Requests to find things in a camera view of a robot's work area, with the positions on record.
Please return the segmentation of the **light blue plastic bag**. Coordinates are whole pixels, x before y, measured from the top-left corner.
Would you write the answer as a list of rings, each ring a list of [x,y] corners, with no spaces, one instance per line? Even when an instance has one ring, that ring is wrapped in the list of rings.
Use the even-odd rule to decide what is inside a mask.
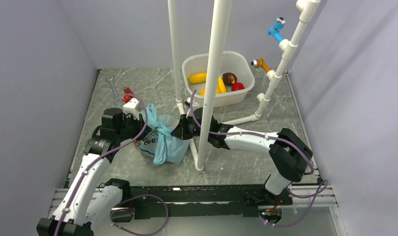
[[[171,136],[179,120],[171,115],[158,114],[152,103],[149,103],[146,110],[140,114],[148,118],[147,126],[151,131],[139,142],[138,150],[152,157],[155,165],[164,162],[181,163],[189,147],[189,141]]]

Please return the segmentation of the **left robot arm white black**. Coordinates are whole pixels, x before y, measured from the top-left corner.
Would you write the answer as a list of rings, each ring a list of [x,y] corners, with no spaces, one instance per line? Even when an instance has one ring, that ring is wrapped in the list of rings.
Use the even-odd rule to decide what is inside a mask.
[[[40,236],[92,236],[95,225],[115,205],[126,206],[132,194],[127,180],[114,180],[106,192],[92,199],[97,183],[112,163],[116,152],[143,139],[149,132],[147,115],[120,108],[104,110],[101,124],[87,141],[81,166],[66,196],[49,218],[41,218],[36,226]]]

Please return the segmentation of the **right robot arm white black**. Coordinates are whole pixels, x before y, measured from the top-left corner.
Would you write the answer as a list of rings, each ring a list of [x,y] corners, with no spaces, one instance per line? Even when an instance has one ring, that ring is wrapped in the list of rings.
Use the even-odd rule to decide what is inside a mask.
[[[276,170],[268,176],[261,191],[267,204],[275,203],[289,184],[314,172],[312,150],[288,128],[277,133],[256,132],[211,118],[208,142],[215,148],[243,149],[270,156]]]

